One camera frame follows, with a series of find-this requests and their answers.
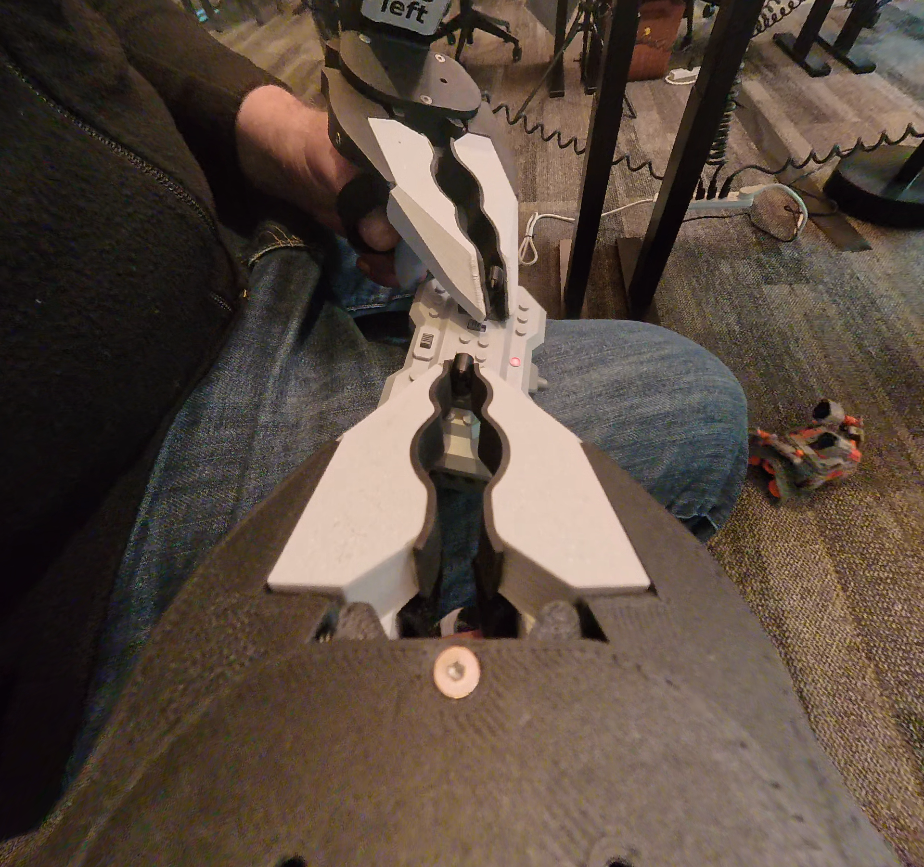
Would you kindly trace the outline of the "person's blue jeans leg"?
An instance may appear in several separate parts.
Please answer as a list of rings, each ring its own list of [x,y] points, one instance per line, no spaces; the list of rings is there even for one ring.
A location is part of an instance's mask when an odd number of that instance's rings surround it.
[[[376,285],[321,229],[267,224],[229,237],[248,300],[212,370],[179,409],[115,578],[65,788],[86,761],[151,631],[188,576],[248,511],[321,445],[365,418],[407,342],[385,316],[410,295]],[[727,521],[745,477],[745,394],[710,352],[623,320],[549,321],[537,403],[635,478],[701,541]]]

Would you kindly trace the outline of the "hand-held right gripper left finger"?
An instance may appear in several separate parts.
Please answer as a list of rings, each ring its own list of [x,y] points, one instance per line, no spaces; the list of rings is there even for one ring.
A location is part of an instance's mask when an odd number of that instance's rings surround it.
[[[342,435],[268,577],[276,593],[366,603],[381,622],[419,590],[413,545],[430,496],[415,470],[415,434],[435,416],[433,366]]]

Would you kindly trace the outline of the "white power strip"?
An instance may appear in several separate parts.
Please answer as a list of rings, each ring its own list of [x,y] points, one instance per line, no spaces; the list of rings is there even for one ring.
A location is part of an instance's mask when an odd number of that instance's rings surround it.
[[[693,200],[687,206],[687,214],[719,214],[731,212],[748,212],[755,207],[757,198],[771,191],[781,191],[789,198],[790,204],[795,208],[796,230],[799,232],[809,221],[809,212],[802,197],[792,188],[779,182],[765,183],[742,187],[739,191],[731,191],[727,196],[712,199]]]

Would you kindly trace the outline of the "grey remote controller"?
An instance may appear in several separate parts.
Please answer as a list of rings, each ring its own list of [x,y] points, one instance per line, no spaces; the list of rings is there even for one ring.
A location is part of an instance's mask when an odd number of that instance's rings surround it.
[[[471,355],[477,365],[495,371],[527,394],[547,388],[533,363],[533,353],[545,341],[546,318],[545,309],[520,286],[506,322],[477,322],[435,278],[429,278],[417,290],[410,309],[414,334],[404,366],[386,380],[379,405],[458,353]],[[486,484],[491,470],[478,455],[481,424],[472,407],[454,404],[445,411],[443,428],[445,455],[438,459],[436,471],[450,479],[452,488]]]

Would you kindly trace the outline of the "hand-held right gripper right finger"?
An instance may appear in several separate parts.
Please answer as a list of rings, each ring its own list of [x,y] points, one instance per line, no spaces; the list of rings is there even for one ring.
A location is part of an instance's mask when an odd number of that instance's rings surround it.
[[[493,370],[482,408],[502,443],[485,494],[499,591],[524,616],[549,602],[638,594],[651,580],[579,438]]]

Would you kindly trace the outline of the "black round stand base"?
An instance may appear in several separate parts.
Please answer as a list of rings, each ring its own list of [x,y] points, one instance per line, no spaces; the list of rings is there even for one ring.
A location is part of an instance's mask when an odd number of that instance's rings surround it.
[[[923,143],[883,145],[840,161],[824,184],[841,211],[865,222],[899,228],[923,226]]]

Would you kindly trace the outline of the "grey orange toy arm piece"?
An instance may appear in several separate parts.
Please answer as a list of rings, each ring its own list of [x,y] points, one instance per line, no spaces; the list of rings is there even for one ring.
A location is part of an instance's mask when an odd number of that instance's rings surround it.
[[[764,473],[768,494],[786,501],[852,475],[861,461],[864,438],[861,417],[849,415],[832,399],[822,399],[806,426],[780,434],[752,429],[748,463]]]

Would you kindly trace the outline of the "black table frame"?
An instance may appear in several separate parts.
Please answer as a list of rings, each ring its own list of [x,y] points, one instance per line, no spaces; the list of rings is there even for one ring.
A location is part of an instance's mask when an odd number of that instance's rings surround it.
[[[650,314],[764,2],[721,1],[646,233],[641,241],[629,243],[628,257],[621,246],[617,247],[617,262],[622,267],[633,317],[646,318]],[[615,166],[640,4],[641,0],[612,0],[607,14],[602,75],[590,114],[580,203],[563,285],[563,313],[568,319],[580,318],[590,281],[603,205]]]

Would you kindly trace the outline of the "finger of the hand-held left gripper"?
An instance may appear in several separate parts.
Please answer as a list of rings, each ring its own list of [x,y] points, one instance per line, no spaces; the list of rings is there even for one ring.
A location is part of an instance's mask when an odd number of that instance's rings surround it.
[[[518,200],[492,140],[467,133],[456,141],[456,158],[477,180],[479,211],[495,234],[494,251],[476,240],[485,269],[490,318],[504,322],[515,308],[518,287]]]
[[[494,266],[494,225],[483,208],[483,190],[472,171],[472,150],[491,140],[466,133],[441,152],[425,134],[396,119],[370,121],[394,186],[389,220],[441,285],[473,318],[494,311],[487,279]]]

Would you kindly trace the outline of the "brown leather bag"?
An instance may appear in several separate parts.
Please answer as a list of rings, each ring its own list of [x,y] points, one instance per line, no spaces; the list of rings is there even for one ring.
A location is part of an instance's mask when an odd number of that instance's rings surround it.
[[[630,82],[665,76],[685,12],[685,0],[641,0]]]

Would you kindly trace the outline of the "person's left forearm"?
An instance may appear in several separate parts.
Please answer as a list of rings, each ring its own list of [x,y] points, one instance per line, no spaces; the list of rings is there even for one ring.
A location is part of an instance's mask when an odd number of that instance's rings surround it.
[[[171,0],[81,0],[156,90],[208,181],[220,218],[248,218],[251,188],[237,154],[237,116],[261,87],[290,88],[227,48]]]

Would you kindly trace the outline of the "person's left hand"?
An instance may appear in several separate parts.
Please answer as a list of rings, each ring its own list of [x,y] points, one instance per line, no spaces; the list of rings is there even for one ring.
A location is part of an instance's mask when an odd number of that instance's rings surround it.
[[[239,167],[253,187],[347,235],[336,201],[361,169],[332,144],[325,111],[280,86],[261,86],[237,111],[236,144]]]

